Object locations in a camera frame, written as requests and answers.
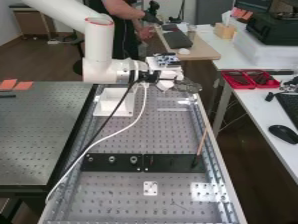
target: metal table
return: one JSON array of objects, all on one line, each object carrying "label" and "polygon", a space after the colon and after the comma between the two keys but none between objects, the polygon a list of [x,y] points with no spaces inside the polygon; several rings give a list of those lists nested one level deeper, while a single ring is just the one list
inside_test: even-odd
[{"label": "metal table", "polygon": [[0,194],[48,191],[85,115],[90,84],[39,82],[0,100]]},{"label": "metal table", "polygon": [[[136,110],[142,104],[138,90]],[[68,163],[105,118],[90,106]],[[112,118],[102,136],[134,118]],[[149,89],[146,110],[137,125],[102,142],[90,153],[196,153],[209,128],[202,158],[206,173],[81,172],[77,165],[45,207],[40,224],[246,223],[221,152],[198,95]],[[144,182],[156,181],[158,195],[144,195]]]}]

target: white table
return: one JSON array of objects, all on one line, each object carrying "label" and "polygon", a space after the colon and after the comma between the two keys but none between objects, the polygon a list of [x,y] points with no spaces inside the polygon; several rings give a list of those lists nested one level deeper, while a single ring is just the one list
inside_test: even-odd
[{"label": "white table", "polygon": [[[245,29],[245,25],[231,19],[231,24],[237,26],[239,30]],[[271,66],[257,66],[254,65],[245,55],[235,49],[233,41],[221,39],[214,34],[214,28],[210,25],[198,25],[197,33],[202,40],[214,48],[214,50],[221,54],[219,60],[213,60],[213,64],[217,69],[217,78],[214,80],[214,91],[210,97],[210,104],[208,107],[208,115],[210,116],[214,100],[217,96],[217,87],[221,80],[222,70],[243,70],[243,69],[261,69],[266,71],[283,71],[293,70],[294,68],[285,67],[285,65],[274,64]]]},{"label": "white table", "polygon": [[[291,80],[294,76],[274,76],[274,78],[285,82]],[[298,184],[298,146],[289,144],[269,132],[269,127],[271,125],[285,125],[295,132],[297,128],[286,112],[283,111],[277,98],[274,98],[271,102],[265,101],[269,92],[278,93],[281,91],[278,89],[235,90],[231,89],[230,85],[225,82],[223,94],[221,97],[215,121],[213,124],[213,132],[217,136],[229,104],[229,99],[231,93],[234,93],[274,153],[277,154],[294,181]]]}]

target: white box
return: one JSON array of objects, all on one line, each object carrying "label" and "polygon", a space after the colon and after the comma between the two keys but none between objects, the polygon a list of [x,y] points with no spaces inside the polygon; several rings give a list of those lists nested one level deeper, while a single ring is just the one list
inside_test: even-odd
[{"label": "white box", "polygon": [[234,46],[258,66],[281,65],[298,67],[298,46],[265,45],[246,30],[238,31]]}]

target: black cable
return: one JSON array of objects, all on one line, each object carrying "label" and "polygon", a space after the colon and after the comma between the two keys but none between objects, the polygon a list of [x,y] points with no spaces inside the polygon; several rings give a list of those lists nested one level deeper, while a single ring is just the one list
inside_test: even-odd
[{"label": "black cable", "polygon": [[182,0],[182,5],[180,8],[178,19],[184,20],[184,11],[185,11],[185,0]]},{"label": "black cable", "polygon": [[125,100],[125,98],[126,98],[126,96],[128,96],[128,94],[129,94],[129,91],[130,91],[130,89],[133,88],[134,84],[138,83],[138,82],[141,82],[141,81],[142,81],[142,80],[136,80],[134,82],[130,83],[130,85],[129,85],[129,87],[128,87],[128,90],[126,90],[126,92],[125,92],[125,94],[124,94],[124,96],[122,96],[122,98],[121,98],[121,100],[120,100],[120,102],[118,102],[118,104],[117,104],[117,106],[116,106],[113,112],[110,113],[109,117],[106,118],[106,120],[105,120],[105,122],[102,123],[101,127],[98,128],[98,130],[96,131],[96,134],[94,134],[93,137],[90,138],[89,142],[86,143],[85,147],[82,148],[82,150],[81,150],[80,154],[77,155],[76,159],[72,161],[70,165],[69,165],[68,168],[64,170],[65,172],[70,169],[70,167],[72,167],[73,164],[76,163],[77,159],[78,159],[80,156],[84,154],[85,150],[88,149],[88,147],[90,146],[90,144],[92,144],[93,141],[96,140],[98,134],[100,134],[101,131],[104,130],[105,125],[108,124],[108,122],[109,122],[109,120],[112,119],[114,113],[117,112],[117,110],[118,110],[118,108],[120,108],[120,106],[121,106],[121,104],[122,104],[122,102],[124,102],[124,100]]}]

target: keyboard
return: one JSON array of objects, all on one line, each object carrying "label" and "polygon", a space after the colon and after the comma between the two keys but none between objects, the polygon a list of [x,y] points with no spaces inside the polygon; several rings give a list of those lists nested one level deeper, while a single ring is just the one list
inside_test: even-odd
[{"label": "keyboard", "polygon": [[298,129],[298,95],[279,93],[277,94],[277,99],[295,125],[295,128]]},{"label": "keyboard", "polygon": [[165,33],[164,37],[170,46],[170,49],[190,48],[193,46],[193,42],[189,40],[189,37],[181,30]]}]

